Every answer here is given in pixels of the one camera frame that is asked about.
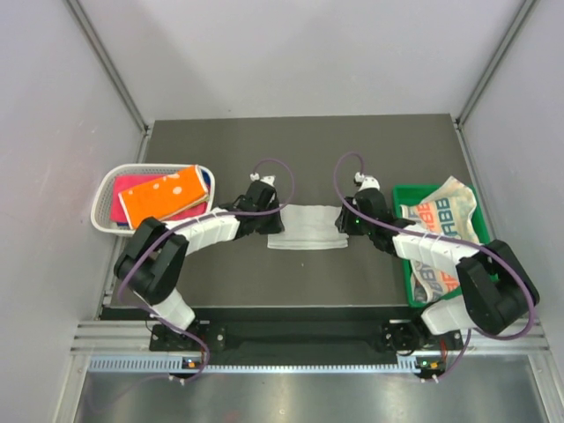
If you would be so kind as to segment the white waffle towel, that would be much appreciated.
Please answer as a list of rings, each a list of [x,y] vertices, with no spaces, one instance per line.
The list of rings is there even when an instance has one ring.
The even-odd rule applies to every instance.
[[[327,250],[348,247],[348,235],[341,234],[335,226],[341,209],[328,205],[286,206],[280,217],[284,230],[269,234],[268,249],[276,250]]]

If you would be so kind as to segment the white letter print towel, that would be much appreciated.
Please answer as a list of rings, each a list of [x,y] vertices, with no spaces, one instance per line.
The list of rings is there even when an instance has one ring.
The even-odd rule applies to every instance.
[[[393,190],[397,215],[421,224],[428,232],[478,243],[472,224],[478,207],[473,190],[450,176],[441,186],[399,186]],[[411,298],[415,305],[435,302],[455,292],[455,276],[418,261],[407,264]]]

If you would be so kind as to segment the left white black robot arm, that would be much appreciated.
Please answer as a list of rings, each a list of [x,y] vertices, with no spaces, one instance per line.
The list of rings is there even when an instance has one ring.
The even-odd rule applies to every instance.
[[[114,266],[115,276],[152,315],[169,325],[169,338],[187,350],[199,341],[195,312],[176,289],[184,258],[220,242],[251,234],[280,234],[284,226],[275,177],[258,176],[247,192],[196,218],[166,224],[145,219]]]

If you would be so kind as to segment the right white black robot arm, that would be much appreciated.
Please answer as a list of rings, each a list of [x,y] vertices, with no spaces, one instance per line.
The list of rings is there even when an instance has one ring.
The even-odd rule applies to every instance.
[[[382,252],[417,261],[458,281],[461,293],[457,297],[426,306],[420,321],[411,327],[417,346],[432,348],[453,330],[477,330],[507,340],[505,329],[522,316],[528,322],[516,335],[531,330],[538,291],[506,242],[476,244],[429,233],[408,219],[395,217],[376,188],[360,189],[341,200],[343,208],[336,223],[340,231],[366,235]]]

